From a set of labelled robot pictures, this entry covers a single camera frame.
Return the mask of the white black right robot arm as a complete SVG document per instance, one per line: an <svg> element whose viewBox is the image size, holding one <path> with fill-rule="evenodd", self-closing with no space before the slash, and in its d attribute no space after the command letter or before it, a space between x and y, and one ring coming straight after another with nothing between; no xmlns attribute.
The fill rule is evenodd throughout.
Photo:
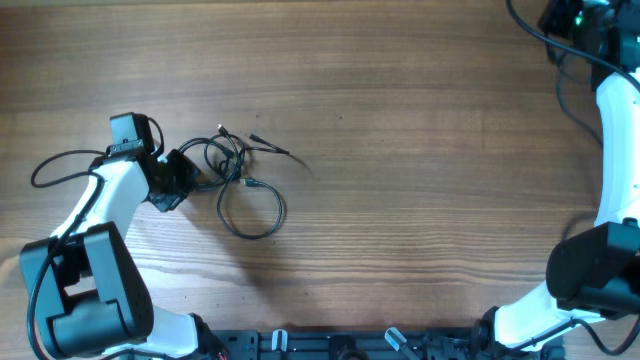
<svg viewBox="0 0 640 360"><path fill-rule="evenodd" d="M552 341L582 328L602 353L619 356L638 338L639 327L611 349L593 326L639 314L639 4L550 1L536 27L513 3L506 8L544 42L557 69L564 69L568 55L590 64L602 122L601 132L591 134L602 150L602 191L593 228L555 246L543 283L478 320L468 352L490 359L546 358Z"/></svg>

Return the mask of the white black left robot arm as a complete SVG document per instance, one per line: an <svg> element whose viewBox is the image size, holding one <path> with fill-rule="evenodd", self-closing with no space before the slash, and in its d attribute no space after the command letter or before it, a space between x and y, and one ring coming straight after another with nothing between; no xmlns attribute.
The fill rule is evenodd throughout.
<svg viewBox="0 0 640 360"><path fill-rule="evenodd" d="M174 210L199 171L153 138L154 119L126 113L110 126L113 143L95 152L73 212L20 253L32 350L39 359L223 359L225 345L199 316L153 305L125 244L140 204Z"/></svg>

